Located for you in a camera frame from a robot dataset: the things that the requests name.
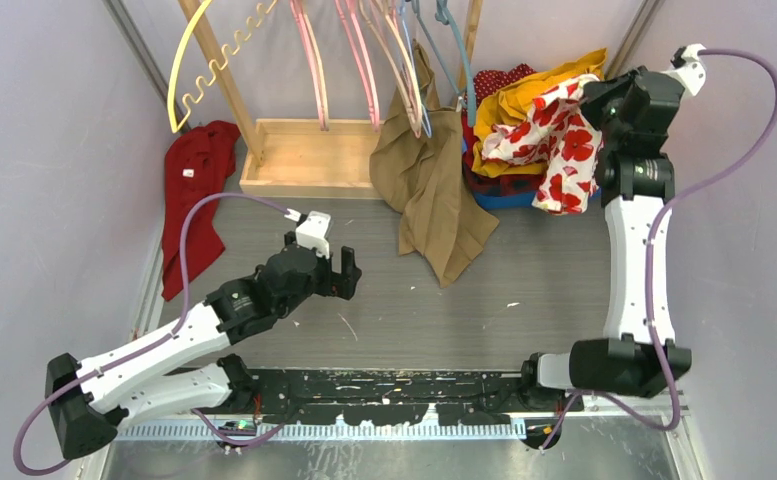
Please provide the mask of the white red floral garment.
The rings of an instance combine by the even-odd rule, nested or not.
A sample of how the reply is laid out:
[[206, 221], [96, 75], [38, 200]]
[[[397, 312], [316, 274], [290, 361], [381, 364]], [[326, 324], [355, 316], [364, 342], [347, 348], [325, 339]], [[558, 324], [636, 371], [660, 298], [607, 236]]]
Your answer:
[[593, 73], [568, 78], [532, 99], [515, 126], [496, 124], [481, 142], [483, 167], [540, 167], [541, 183], [532, 205], [550, 214], [580, 214], [596, 193], [594, 180], [602, 134], [581, 113]]

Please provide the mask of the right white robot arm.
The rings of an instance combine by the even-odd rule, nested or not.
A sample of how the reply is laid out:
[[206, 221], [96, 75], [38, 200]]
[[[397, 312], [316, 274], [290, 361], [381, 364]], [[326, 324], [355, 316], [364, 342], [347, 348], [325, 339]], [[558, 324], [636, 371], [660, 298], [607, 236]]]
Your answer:
[[611, 247], [610, 301], [602, 337], [566, 353], [535, 353], [523, 363], [519, 396], [546, 409], [559, 391], [580, 389], [652, 398], [692, 365], [676, 343], [667, 306], [666, 244], [674, 167], [663, 153], [680, 103], [703, 87], [701, 61], [664, 72], [639, 67], [590, 82], [580, 111], [602, 134], [595, 178]]

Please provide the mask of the tan brown skirt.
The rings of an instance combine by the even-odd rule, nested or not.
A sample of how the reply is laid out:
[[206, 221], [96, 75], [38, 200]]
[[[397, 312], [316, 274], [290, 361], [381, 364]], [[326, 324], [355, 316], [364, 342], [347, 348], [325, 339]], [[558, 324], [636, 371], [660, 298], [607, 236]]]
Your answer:
[[382, 199], [401, 215], [398, 253], [419, 253], [446, 288], [482, 253], [499, 220], [477, 204], [466, 184], [461, 116], [438, 107], [434, 72], [418, 42], [413, 61], [432, 134], [414, 135], [395, 93], [370, 155], [369, 174]]

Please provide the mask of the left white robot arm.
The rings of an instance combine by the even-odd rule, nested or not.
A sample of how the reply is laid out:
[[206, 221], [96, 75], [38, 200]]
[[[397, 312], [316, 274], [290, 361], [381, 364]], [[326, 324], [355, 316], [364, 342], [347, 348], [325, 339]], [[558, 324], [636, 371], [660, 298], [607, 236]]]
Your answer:
[[182, 374], [177, 368], [271, 329], [313, 295], [349, 300], [361, 276], [351, 247], [342, 247], [335, 272], [331, 258], [289, 243], [253, 274], [209, 293], [184, 319], [98, 356], [53, 358], [46, 396], [63, 458], [92, 454], [119, 432], [170, 413], [246, 411], [260, 388], [239, 356]]

